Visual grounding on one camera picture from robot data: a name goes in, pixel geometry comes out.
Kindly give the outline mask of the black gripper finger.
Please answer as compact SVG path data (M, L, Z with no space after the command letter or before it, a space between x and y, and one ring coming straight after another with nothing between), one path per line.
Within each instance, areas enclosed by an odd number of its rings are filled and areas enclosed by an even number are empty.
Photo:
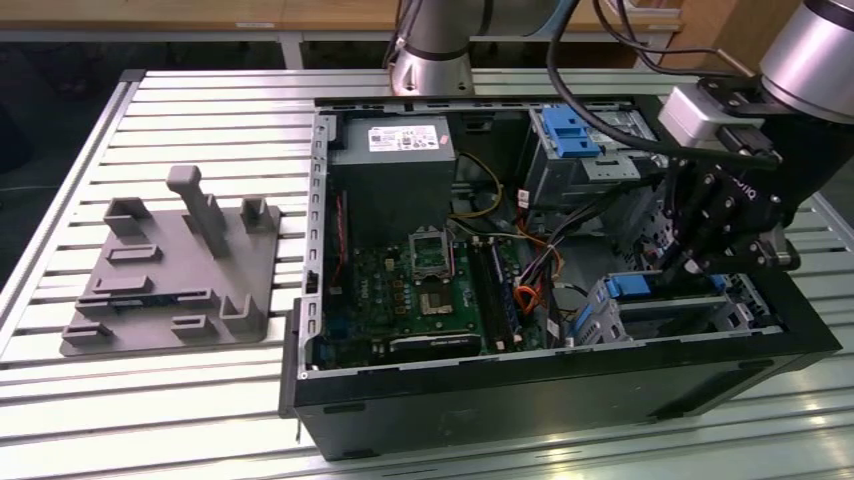
M679 283L703 273L701 257L722 232L733 199L717 167L678 163L666 177L665 216L671 221L673 242L659 261L666 283Z
M761 270L793 271L801 267L801 255L777 225L762 233L727 239L693 258L705 274L747 274Z

